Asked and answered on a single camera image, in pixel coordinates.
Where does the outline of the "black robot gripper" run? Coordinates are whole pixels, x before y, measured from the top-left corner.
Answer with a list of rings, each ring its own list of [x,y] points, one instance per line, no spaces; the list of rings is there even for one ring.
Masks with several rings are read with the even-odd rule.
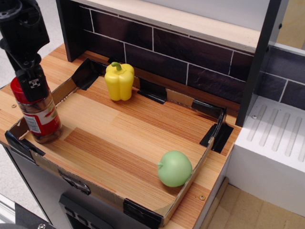
[[[38,51],[50,42],[42,12],[35,0],[0,2],[0,47],[16,71],[15,97],[36,103],[49,95]]]

